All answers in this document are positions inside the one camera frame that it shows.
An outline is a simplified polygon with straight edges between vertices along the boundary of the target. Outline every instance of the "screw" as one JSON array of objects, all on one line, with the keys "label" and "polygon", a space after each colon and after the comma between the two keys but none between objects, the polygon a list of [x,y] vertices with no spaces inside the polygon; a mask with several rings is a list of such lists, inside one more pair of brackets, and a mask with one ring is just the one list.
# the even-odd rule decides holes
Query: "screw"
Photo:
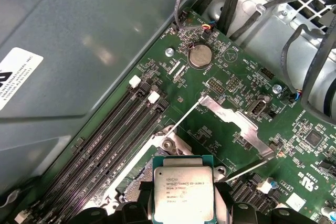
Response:
[{"label": "screw", "polygon": [[238,207],[241,209],[248,209],[248,206],[246,204],[239,204]]},{"label": "screw", "polygon": [[289,216],[289,212],[283,209],[279,210],[279,214],[284,215],[284,216]]},{"label": "screw", "polygon": [[173,48],[167,48],[165,51],[167,57],[172,57],[175,54],[175,50]]},{"label": "screw", "polygon": [[274,94],[280,94],[282,92],[282,86],[280,86],[279,84],[275,84],[272,87],[272,91]]},{"label": "screw", "polygon": [[165,150],[169,150],[171,147],[172,147],[172,143],[169,141],[169,140],[165,140],[163,143],[162,143],[162,146]]},{"label": "screw", "polygon": [[281,14],[283,17],[286,17],[287,14],[288,14],[288,12],[287,12],[286,10],[282,10],[282,11],[280,12],[280,14]]}]

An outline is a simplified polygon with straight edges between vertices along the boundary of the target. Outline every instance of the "capacitor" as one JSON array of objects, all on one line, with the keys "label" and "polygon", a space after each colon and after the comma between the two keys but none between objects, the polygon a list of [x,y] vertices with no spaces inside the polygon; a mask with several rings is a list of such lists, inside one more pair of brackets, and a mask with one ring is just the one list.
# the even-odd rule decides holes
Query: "capacitor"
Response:
[{"label": "capacitor", "polygon": [[326,216],[331,221],[336,221],[336,211],[331,207],[322,207],[321,214]]}]

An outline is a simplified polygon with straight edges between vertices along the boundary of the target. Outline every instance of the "metal bracket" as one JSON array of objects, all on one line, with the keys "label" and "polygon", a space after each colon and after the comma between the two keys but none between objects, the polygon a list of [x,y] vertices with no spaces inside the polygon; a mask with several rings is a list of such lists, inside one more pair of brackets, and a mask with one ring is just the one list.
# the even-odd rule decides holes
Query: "metal bracket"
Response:
[{"label": "metal bracket", "polygon": [[232,109],[225,109],[208,95],[201,100],[200,104],[209,108],[224,122],[236,124],[241,130],[240,135],[256,148],[264,159],[274,157],[274,151],[258,138],[258,126],[240,111],[235,112]]}]

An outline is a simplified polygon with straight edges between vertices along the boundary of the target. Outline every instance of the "green circuit board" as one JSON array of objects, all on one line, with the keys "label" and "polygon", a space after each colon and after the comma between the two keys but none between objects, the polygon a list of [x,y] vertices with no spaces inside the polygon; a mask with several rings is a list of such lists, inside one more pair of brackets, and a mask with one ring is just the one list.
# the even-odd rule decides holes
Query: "green circuit board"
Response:
[{"label": "green circuit board", "polygon": [[[186,24],[205,23],[191,9],[187,12]],[[222,33],[214,29],[206,40],[201,38],[202,34],[202,29],[176,32],[172,27],[167,28],[48,170],[39,188],[60,171],[72,155],[71,146],[78,137],[90,136],[122,97],[129,80],[137,75],[142,80],[155,79],[170,104],[151,127],[151,132],[175,124],[204,94],[226,109],[243,112],[258,126],[258,137],[264,143],[279,146],[275,150],[276,157],[255,172],[278,182],[281,203],[318,220],[325,201],[336,202],[336,181],[318,168],[320,161],[334,158],[335,128],[305,112],[299,101],[289,101],[286,85]],[[191,66],[188,60],[190,48],[200,42],[212,51],[211,63],[204,69]],[[167,48],[174,49],[173,56],[165,54]],[[272,91],[276,84],[282,87],[279,94]],[[249,113],[251,104],[261,95],[270,97],[267,109],[259,115]],[[226,166],[228,174],[259,159],[258,151],[241,138],[239,132],[235,124],[221,121],[201,105],[177,128],[177,135],[192,147],[195,155],[214,155],[215,166]],[[140,162],[121,187],[127,186],[146,162]]]}]

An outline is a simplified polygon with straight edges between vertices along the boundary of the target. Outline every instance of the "motherboard mounting screw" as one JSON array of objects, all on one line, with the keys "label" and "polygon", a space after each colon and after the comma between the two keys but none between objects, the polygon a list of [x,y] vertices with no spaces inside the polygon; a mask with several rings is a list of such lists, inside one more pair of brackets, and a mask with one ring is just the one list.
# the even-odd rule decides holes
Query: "motherboard mounting screw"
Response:
[{"label": "motherboard mounting screw", "polygon": [[279,84],[275,84],[272,87],[272,91],[274,94],[280,94],[282,92],[282,86],[280,86]]},{"label": "motherboard mounting screw", "polygon": [[239,204],[238,207],[241,209],[248,209],[248,206],[246,204]]},{"label": "motherboard mounting screw", "polygon": [[280,12],[280,14],[281,14],[283,17],[286,17],[287,14],[288,14],[288,12],[287,12],[286,10],[282,10],[282,11]]},{"label": "motherboard mounting screw", "polygon": [[284,215],[284,216],[289,216],[289,212],[283,209],[279,210],[279,214]]},{"label": "motherboard mounting screw", "polygon": [[167,48],[165,51],[167,57],[172,57],[175,54],[175,50],[173,48]]}]

